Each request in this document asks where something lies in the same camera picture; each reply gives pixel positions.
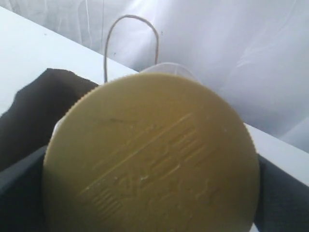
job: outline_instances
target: white fabric backdrop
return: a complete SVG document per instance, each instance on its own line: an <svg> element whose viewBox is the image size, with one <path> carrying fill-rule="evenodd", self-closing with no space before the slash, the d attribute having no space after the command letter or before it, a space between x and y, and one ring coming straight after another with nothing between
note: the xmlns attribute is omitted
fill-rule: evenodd
<svg viewBox="0 0 309 232"><path fill-rule="evenodd" d="M116 18L147 18L160 62L186 66L248 124L309 152L307 0L0 0L3 6L102 53ZM135 70L153 65L155 38L124 19L108 56Z"/></svg>

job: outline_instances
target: white table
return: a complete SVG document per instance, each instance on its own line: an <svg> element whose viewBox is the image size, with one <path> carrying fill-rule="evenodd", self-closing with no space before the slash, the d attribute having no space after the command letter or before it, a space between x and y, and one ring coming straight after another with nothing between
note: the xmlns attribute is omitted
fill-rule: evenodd
<svg viewBox="0 0 309 232"><path fill-rule="evenodd" d="M66 69L103 83L103 56L0 7L0 114L15 93L46 68ZM110 80L136 73L108 61ZM263 157L309 186L309 154L247 125Z"/></svg>

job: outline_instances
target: white surface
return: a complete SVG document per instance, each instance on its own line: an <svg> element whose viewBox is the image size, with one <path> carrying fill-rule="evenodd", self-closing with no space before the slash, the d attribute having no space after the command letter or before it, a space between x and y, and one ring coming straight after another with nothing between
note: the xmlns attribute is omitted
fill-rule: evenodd
<svg viewBox="0 0 309 232"><path fill-rule="evenodd" d="M159 31L160 62L185 65L245 122L309 152L307 0L0 0L0 5L98 52L117 17L143 16ZM126 19L112 34L108 56L142 70L153 64L154 45L145 24Z"/></svg>
<svg viewBox="0 0 309 232"><path fill-rule="evenodd" d="M46 68L75 72L103 82L101 55L0 7L0 114L11 105L14 94ZM108 62L109 78L135 73ZM309 155L248 126L258 152L309 186Z"/></svg>

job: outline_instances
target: yellow lid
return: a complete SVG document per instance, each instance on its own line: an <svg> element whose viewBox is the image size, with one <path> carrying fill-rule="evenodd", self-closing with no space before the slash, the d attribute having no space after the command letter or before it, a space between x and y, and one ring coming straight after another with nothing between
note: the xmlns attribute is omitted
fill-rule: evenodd
<svg viewBox="0 0 309 232"><path fill-rule="evenodd" d="M67 113L44 161L51 231L248 232L259 165L236 112L191 80L140 73Z"/></svg>

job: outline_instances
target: string loop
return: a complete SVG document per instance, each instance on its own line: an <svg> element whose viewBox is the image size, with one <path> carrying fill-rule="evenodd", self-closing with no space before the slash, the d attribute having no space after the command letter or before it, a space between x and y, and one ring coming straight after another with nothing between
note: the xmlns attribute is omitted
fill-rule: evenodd
<svg viewBox="0 0 309 232"><path fill-rule="evenodd" d="M131 15L131 14L127 14L124 16L121 16L120 18L118 18L111 26L108 35L107 35L107 39L106 39L106 43L105 43L105 50L104 50L104 64L103 64L103 69L104 69L104 83L107 83L108 78L107 78L107 49L108 49L108 43L112 34L112 30L114 29L114 27L116 26L116 24L124 19L124 18L133 18L133 19L137 19L145 24L147 24L154 32L155 34L155 39L156 39L156 46L155 46L155 60L154 63L157 64L158 63L158 56L159 56L159 34L156 31L156 29L154 28L154 26L147 20L144 19L142 17L136 16L136 15Z"/></svg>

